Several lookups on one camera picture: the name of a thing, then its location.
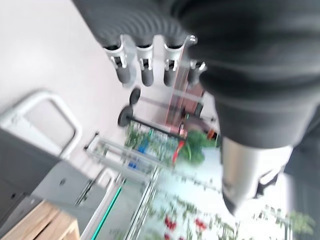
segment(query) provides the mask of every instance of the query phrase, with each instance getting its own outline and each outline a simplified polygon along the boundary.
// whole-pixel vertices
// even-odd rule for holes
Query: metal frame
[[[7,129],[10,126],[18,123],[28,112],[30,112],[34,107],[44,101],[50,101],[51,103],[53,103],[59,113],[73,128],[74,133],[72,138],[62,148],[60,154],[58,155],[58,157],[66,159],[79,143],[82,137],[82,127],[74,114],[71,112],[70,108],[63,101],[63,99],[51,91],[37,91],[9,108],[0,116],[0,127],[3,129]]]

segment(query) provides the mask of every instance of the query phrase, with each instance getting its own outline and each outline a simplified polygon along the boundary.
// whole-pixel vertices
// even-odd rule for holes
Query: white wall
[[[163,79],[162,39],[155,46],[155,81]],[[137,70],[137,82],[141,82]],[[2,0],[0,7],[0,112],[37,89],[58,93],[83,127],[83,137],[71,160],[84,172],[95,168],[82,149],[95,131],[118,139],[117,119],[129,101],[106,54],[95,41],[70,0]],[[142,94],[162,102],[170,94],[142,88]],[[149,121],[164,109],[140,103],[135,114]],[[29,119],[60,145],[71,131],[44,104]]]

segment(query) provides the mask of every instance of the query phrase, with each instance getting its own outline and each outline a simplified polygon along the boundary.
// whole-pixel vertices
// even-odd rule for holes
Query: green trim
[[[95,239],[97,238],[97,236],[98,236],[98,234],[99,234],[99,232],[100,232],[100,230],[101,230],[102,226],[104,225],[104,223],[105,223],[105,221],[106,221],[106,219],[107,219],[107,217],[108,217],[108,215],[109,215],[109,213],[110,213],[110,211],[111,211],[112,207],[114,206],[114,204],[115,204],[115,202],[116,202],[116,200],[117,200],[117,198],[118,198],[118,196],[119,196],[119,194],[120,194],[121,190],[122,190],[122,186],[121,186],[121,187],[119,187],[118,191],[116,191],[115,196],[113,197],[113,199],[112,199],[112,201],[111,201],[111,203],[110,203],[110,205],[109,205],[108,209],[106,210],[106,212],[105,212],[105,214],[104,214],[104,216],[103,216],[103,218],[102,218],[101,222],[99,223],[99,225],[98,225],[97,229],[95,230],[95,233],[93,234],[93,236],[92,236],[91,240],[95,240]]]

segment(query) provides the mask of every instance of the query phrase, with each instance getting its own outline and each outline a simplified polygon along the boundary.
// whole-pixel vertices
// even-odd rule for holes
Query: wooden crate
[[[79,240],[77,219],[41,202],[1,240]]]

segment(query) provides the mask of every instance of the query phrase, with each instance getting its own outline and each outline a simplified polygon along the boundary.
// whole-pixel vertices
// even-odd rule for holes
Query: glass shelf
[[[241,221],[238,227],[238,222],[225,207],[220,191],[220,150],[205,148],[203,152],[205,160],[201,164],[195,166],[187,161],[177,161],[172,166],[159,160],[147,148],[141,153],[96,137],[87,153],[100,163],[115,166],[127,179],[123,186],[126,190],[116,199],[101,228],[101,237],[98,235],[97,239],[107,236],[108,240],[157,240],[165,239],[168,234],[171,240],[234,240],[231,237],[219,239],[218,236],[235,235],[236,232],[241,237],[239,240],[289,239],[286,237],[291,230],[285,224],[281,227],[276,224],[276,221],[284,220],[265,209],[257,212],[255,219]],[[191,212],[185,213],[186,206]],[[167,228],[166,215],[176,221],[174,231]],[[201,227],[202,238],[198,237],[197,219],[205,226],[205,230]]]
[[[174,229],[169,228],[166,217],[176,223]],[[177,180],[164,170],[132,239],[160,240],[167,235],[171,240],[285,240],[287,228],[277,221],[279,218],[263,210],[239,223],[229,214],[219,191]]]

